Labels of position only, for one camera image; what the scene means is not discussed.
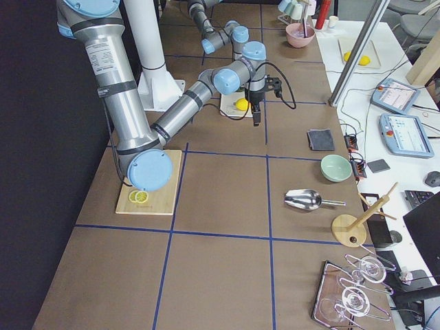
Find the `white table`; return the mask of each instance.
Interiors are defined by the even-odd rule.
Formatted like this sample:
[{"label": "white table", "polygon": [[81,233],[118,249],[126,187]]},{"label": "white table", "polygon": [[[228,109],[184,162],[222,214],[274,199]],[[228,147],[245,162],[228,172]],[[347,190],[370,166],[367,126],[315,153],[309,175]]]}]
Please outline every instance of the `white table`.
[{"label": "white table", "polygon": [[[316,34],[332,91],[344,67],[338,39],[356,39],[362,26],[363,22],[340,21],[334,28],[334,31],[329,32],[326,26],[324,26],[324,29]],[[395,182],[399,182],[396,190],[391,195],[390,201],[383,207],[385,213],[397,217],[396,221],[386,220],[389,229],[396,230],[403,236],[403,241],[393,247],[399,265],[404,271],[424,270],[427,275],[431,275],[405,228],[402,217],[410,211],[410,206],[404,197],[404,190],[428,190],[433,193],[440,191],[440,187],[432,188],[424,184],[427,173],[430,171],[440,171],[440,140],[430,140],[435,153],[435,156],[430,159],[396,156],[391,154],[386,148],[380,137],[378,119],[381,114],[387,111],[375,105],[370,105],[372,89],[387,77],[389,74],[388,70],[405,62],[407,58],[386,23],[380,23],[377,26],[371,40],[377,51],[381,67],[373,69],[359,67],[356,69],[356,74],[352,75],[349,85],[338,104],[338,116],[342,122],[354,126],[357,131],[366,130],[366,134],[358,134],[357,143],[360,148],[359,152],[368,162],[382,158],[390,166],[390,170],[380,173],[372,173],[368,168],[366,170],[367,178],[360,181],[358,190],[361,193],[376,193],[382,196],[387,193]],[[390,78],[409,84],[405,75],[411,67],[412,65],[409,62],[403,64],[390,75]],[[349,91],[350,89],[370,90]],[[425,89],[421,90],[421,94],[415,104],[436,108],[434,101]],[[440,129],[439,113],[435,114],[433,111],[420,111],[412,108],[408,114],[418,116],[423,123]],[[427,127],[425,127],[425,131],[428,136],[440,135],[439,132]],[[353,131],[348,128],[347,133],[353,133]],[[405,329],[403,323],[396,315],[398,314],[394,313],[393,316],[397,329]]]}]

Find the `scoop handle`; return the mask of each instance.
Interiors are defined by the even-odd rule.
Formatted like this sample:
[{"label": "scoop handle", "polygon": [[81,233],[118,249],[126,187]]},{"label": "scoop handle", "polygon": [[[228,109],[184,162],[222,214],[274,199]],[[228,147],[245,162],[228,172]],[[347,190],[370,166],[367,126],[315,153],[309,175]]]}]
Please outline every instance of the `scoop handle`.
[{"label": "scoop handle", "polygon": [[336,205],[336,206],[346,206],[347,203],[345,203],[344,201],[329,201],[328,199],[323,199],[321,201],[321,204]]}]

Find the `red bottle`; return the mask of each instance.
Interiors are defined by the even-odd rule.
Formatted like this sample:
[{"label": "red bottle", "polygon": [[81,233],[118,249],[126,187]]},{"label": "red bottle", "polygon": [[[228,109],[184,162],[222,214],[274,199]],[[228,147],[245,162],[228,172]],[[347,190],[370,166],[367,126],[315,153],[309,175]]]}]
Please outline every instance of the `red bottle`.
[{"label": "red bottle", "polygon": [[321,30],[324,25],[324,21],[327,18],[331,5],[331,0],[322,0],[321,9],[319,11],[318,20],[316,20],[315,28]]}]

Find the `green bowl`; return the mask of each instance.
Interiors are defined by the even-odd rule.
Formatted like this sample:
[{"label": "green bowl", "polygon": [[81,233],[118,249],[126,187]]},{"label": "green bowl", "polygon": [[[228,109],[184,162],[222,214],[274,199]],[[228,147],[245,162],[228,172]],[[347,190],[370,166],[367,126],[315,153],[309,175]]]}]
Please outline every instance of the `green bowl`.
[{"label": "green bowl", "polygon": [[328,155],[321,160],[321,172],[327,180],[341,182],[351,176],[350,162],[339,155]]}]

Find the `black mouse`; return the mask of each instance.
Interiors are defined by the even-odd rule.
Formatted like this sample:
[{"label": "black mouse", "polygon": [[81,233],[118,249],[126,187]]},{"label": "black mouse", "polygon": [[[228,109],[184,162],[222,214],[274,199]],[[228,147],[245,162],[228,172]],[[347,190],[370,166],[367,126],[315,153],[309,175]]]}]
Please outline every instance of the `black mouse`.
[{"label": "black mouse", "polygon": [[437,172],[436,170],[429,172],[425,179],[425,183],[429,185],[429,187],[440,186],[440,172]]}]

